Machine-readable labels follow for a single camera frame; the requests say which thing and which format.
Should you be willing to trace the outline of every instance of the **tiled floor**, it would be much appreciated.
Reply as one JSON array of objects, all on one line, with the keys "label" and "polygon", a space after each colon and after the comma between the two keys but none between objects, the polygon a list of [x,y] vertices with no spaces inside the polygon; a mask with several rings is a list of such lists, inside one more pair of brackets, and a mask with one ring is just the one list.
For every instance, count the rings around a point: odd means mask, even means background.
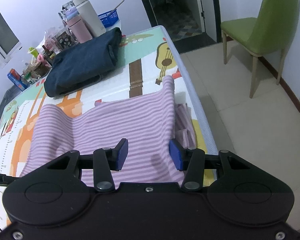
[{"label": "tiled floor", "polygon": [[228,149],[287,183],[295,193],[288,223],[300,230],[300,113],[258,63],[259,84],[249,98],[252,57],[235,41],[181,55],[218,150]]},{"label": "tiled floor", "polygon": [[191,13],[183,12],[174,4],[164,4],[154,9],[158,24],[163,25],[172,41],[192,37],[202,33]]}]

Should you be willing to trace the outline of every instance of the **chair leg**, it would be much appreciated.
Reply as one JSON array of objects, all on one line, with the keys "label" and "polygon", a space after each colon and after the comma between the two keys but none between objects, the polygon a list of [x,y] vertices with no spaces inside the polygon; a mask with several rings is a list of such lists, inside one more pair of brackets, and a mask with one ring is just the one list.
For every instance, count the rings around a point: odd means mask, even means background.
[{"label": "chair leg", "polygon": [[227,64],[227,34],[222,31],[222,41],[223,41],[223,63]]},{"label": "chair leg", "polygon": [[257,66],[258,66],[258,57],[253,56],[252,60],[252,78],[251,78],[251,88],[250,88],[250,98],[253,97],[255,88],[256,88],[256,76],[257,76]]},{"label": "chair leg", "polygon": [[281,50],[281,57],[280,57],[280,63],[279,63],[279,70],[278,70],[278,78],[277,78],[277,85],[280,83],[280,78],[282,76],[282,71],[283,71],[283,66],[284,66],[284,60],[286,58],[286,50],[282,49]]}]

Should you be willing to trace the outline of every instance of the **plastic basket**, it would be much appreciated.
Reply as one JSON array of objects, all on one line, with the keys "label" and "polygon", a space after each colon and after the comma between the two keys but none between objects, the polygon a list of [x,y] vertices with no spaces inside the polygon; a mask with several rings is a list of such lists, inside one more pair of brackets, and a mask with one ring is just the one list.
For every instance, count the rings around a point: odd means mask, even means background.
[{"label": "plastic basket", "polygon": [[110,27],[114,25],[118,20],[117,10],[115,10],[112,14],[109,14],[111,11],[98,15],[104,27]]}]

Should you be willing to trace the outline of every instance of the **pink bottle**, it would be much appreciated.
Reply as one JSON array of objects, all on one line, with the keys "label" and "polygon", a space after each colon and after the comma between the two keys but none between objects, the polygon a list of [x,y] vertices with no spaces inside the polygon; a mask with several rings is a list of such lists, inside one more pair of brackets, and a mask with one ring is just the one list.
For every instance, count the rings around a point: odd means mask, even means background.
[{"label": "pink bottle", "polygon": [[72,13],[71,15],[69,15],[69,17],[67,17],[67,19],[69,19],[67,21],[69,28],[72,30],[80,43],[92,40],[92,36],[83,20],[81,19],[80,15],[78,15],[77,13]]}]

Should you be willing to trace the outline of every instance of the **pink striped cloth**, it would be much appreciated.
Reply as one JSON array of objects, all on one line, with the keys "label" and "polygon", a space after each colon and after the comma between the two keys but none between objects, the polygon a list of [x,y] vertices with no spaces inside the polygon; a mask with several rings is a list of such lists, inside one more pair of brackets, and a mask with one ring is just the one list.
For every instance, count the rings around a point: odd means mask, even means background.
[{"label": "pink striped cloth", "polygon": [[[129,141],[129,153],[121,171],[112,172],[115,186],[120,182],[181,183],[169,154],[169,140],[184,147],[195,146],[194,129],[186,105],[174,104],[174,81],[163,79],[155,93],[121,101],[98,104],[85,114],[71,118],[55,105],[45,105],[34,127],[30,153],[21,176],[69,150],[81,155]],[[92,170],[82,171],[82,181],[93,186]]]}]

